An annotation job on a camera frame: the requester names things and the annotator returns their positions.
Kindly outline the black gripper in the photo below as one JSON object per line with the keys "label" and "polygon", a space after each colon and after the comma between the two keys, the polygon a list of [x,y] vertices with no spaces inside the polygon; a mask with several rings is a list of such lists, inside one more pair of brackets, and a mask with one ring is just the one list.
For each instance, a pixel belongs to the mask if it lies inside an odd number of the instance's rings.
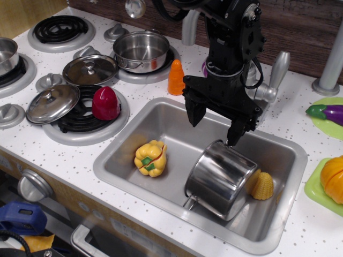
{"label": "black gripper", "polygon": [[210,109],[232,121],[227,146],[235,146],[246,131],[254,131],[262,109],[245,92],[240,78],[183,77],[185,107],[190,124],[195,127]]}

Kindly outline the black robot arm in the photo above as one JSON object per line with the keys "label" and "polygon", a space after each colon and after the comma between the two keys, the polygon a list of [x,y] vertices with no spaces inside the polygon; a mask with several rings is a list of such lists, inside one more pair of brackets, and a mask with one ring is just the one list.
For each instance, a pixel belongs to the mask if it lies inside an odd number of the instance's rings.
{"label": "black robot arm", "polygon": [[247,95],[258,88],[264,77],[247,85],[251,63],[261,68],[257,55],[264,50],[266,38],[261,33],[259,1],[172,1],[180,9],[170,16],[162,1],[153,1],[166,20],[185,21],[192,10],[205,16],[209,54],[205,78],[183,77],[185,107],[189,122],[196,126],[206,110],[230,119],[227,145],[235,146],[245,132],[255,130],[261,108]]}

